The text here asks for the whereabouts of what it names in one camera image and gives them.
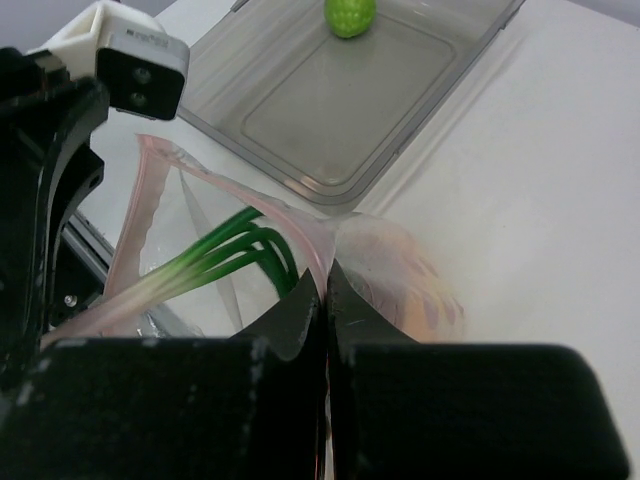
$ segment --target clear plastic bag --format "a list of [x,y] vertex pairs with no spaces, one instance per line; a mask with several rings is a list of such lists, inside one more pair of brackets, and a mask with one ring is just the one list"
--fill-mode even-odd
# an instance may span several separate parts
[[464,310],[409,232],[364,214],[329,224],[349,283],[392,325],[423,343],[460,339]]
[[415,239],[397,225],[361,214],[321,220],[208,171],[167,140],[138,139],[138,178],[104,301],[45,335],[44,346],[99,334],[226,337],[247,326],[279,300],[277,286],[255,264],[169,299],[163,318],[149,314],[160,303],[153,299],[133,313],[127,309],[127,292],[143,276],[247,206],[263,214],[255,224],[288,244],[297,273],[311,272],[321,298],[337,258],[354,289],[408,335],[421,342],[458,337],[462,308]]

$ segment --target screw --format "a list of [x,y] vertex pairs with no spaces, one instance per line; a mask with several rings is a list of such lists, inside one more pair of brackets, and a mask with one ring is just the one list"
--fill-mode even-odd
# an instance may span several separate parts
[[133,78],[140,85],[146,85],[151,81],[151,72],[146,68],[138,67],[133,71]]
[[132,93],[129,100],[138,108],[142,108],[147,104],[147,97],[138,92]]
[[67,295],[64,297],[64,304],[69,308],[73,308],[78,304],[78,297],[75,295]]

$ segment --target clear plastic bin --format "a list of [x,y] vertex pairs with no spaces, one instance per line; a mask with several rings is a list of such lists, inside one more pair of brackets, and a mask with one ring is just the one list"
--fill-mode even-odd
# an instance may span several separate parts
[[331,34],[322,0],[240,2],[192,49],[181,115],[329,213],[353,209],[524,0],[379,0]]

